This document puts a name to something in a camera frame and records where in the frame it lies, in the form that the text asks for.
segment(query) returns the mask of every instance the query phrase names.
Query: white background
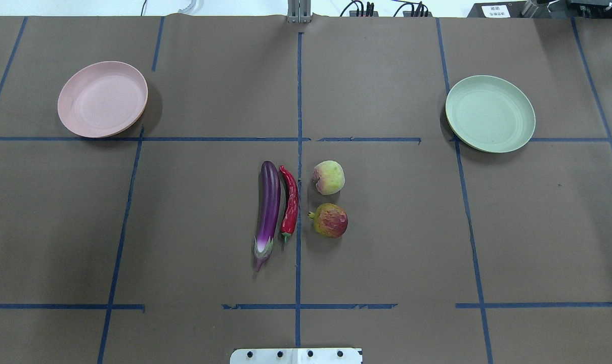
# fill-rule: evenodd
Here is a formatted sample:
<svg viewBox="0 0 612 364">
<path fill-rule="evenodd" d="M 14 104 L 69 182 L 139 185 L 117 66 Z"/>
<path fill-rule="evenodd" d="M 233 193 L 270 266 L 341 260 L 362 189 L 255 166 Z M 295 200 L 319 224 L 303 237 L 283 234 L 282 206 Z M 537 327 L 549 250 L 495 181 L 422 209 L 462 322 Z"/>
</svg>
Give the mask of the white background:
<svg viewBox="0 0 612 364">
<path fill-rule="evenodd" d="M 0 0 L 0 16 L 139 16 L 144 0 Z M 475 2 L 488 0 L 426 0 L 436 17 L 465 18 Z M 148 0 L 145 15 L 162 16 L 185 9 L 191 0 Z M 380 16 L 393 16 L 401 3 L 375 0 Z M 339 16 L 347 0 L 311 0 L 315 14 Z M 286 15 L 287 0 L 197 0 L 191 15 L 262 16 Z"/>
</svg>

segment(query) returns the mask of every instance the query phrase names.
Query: sticker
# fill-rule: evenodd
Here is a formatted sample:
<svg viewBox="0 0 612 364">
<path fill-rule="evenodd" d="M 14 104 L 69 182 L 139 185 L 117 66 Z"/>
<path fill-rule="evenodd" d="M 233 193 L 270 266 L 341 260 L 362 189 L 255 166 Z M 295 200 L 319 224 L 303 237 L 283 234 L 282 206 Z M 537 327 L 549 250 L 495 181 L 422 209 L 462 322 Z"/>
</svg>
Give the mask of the sticker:
<svg viewBox="0 0 612 364">
<path fill-rule="evenodd" d="M 486 18 L 510 18 L 506 5 L 487 5 L 482 7 Z"/>
</svg>

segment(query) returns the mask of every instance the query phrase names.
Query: eggplant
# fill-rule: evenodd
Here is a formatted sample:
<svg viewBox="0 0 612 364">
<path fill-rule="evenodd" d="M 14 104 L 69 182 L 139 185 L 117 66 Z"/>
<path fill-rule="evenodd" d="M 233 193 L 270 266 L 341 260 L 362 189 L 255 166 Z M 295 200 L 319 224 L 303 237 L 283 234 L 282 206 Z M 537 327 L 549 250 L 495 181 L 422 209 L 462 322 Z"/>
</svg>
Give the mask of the eggplant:
<svg viewBox="0 0 612 364">
<path fill-rule="evenodd" d="M 259 230 L 253 248 L 257 272 L 270 258 L 274 246 L 274 232 L 279 219 L 281 185 L 277 168 L 271 161 L 265 161 L 261 165 L 261 184 L 264 187 L 264 198 L 260 206 Z"/>
</svg>

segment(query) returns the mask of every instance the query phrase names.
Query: metal bracket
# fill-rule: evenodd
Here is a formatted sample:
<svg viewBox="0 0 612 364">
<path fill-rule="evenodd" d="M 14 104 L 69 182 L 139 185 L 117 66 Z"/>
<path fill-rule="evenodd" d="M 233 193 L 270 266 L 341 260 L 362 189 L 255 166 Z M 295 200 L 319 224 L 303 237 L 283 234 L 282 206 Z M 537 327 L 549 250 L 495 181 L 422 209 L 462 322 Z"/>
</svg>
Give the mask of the metal bracket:
<svg viewBox="0 0 612 364">
<path fill-rule="evenodd" d="M 288 0 L 288 23 L 310 23 L 311 0 Z"/>
<path fill-rule="evenodd" d="M 230 364 L 362 364 L 360 348 L 238 349 Z"/>
</svg>

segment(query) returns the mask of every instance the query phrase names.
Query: gray table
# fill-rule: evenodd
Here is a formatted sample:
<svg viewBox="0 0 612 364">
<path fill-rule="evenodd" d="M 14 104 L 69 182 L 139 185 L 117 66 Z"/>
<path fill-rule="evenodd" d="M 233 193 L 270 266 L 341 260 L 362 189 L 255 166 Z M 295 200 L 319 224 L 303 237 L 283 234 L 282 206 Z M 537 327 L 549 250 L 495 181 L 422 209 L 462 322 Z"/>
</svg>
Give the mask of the gray table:
<svg viewBox="0 0 612 364">
<path fill-rule="evenodd" d="M 103 60 L 149 104 L 77 138 L 57 97 Z M 445 96 L 473 74 L 528 95 L 528 145 L 454 139 Z M 255 274 L 266 159 L 301 176 L 301 223 Z M 328 198 L 325 159 L 347 177 Z M 305 216 L 323 201 L 339 240 Z M 0 18 L 0 362 L 293 346 L 612 362 L 612 21 Z"/>
</svg>

